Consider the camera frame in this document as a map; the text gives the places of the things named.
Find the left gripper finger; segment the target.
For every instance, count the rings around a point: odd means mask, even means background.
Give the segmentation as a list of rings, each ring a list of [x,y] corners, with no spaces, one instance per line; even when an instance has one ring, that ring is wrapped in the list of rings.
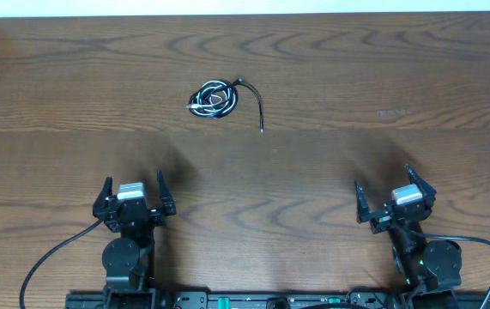
[[[93,216],[105,218],[109,210],[109,198],[112,196],[112,177],[106,177],[100,194],[93,204]]]
[[[164,175],[161,170],[157,171],[157,181],[159,184],[159,199],[161,202],[161,209],[165,216],[176,215],[177,208],[172,197],[172,194],[166,184]]]

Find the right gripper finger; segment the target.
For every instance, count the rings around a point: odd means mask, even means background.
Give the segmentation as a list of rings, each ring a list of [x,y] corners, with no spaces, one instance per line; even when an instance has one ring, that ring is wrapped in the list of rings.
[[[354,181],[355,195],[356,195],[356,221],[358,223],[365,223],[371,219],[371,210],[368,202],[366,201],[363,187],[358,180]]]
[[[437,191],[431,187],[419,174],[409,165],[405,166],[405,170],[408,176],[408,180],[412,185],[416,185],[424,198],[435,197]]]

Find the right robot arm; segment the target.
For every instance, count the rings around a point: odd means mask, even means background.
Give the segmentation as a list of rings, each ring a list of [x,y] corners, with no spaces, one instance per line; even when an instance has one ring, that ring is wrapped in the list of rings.
[[[363,187],[355,182],[356,221],[369,223],[372,233],[388,233],[398,271],[422,293],[461,284],[462,251],[452,240],[428,241],[420,222],[432,213],[437,192],[409,165],[409,184],[396,188],[381,210],[371,211]]]

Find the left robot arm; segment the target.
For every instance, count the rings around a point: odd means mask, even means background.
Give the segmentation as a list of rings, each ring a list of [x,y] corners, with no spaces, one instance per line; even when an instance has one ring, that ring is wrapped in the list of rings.
[[[157,172],[160,206],[149,208],[145,185],[120,185],[112,192],[112,178],[106,178],[93,204],[93,216],[120,236],[102,253],[106,289],[113,292],[145,291],[149,288],[149,266],[154,255],[154,229],[176,215],[176,205],[162,171]]]

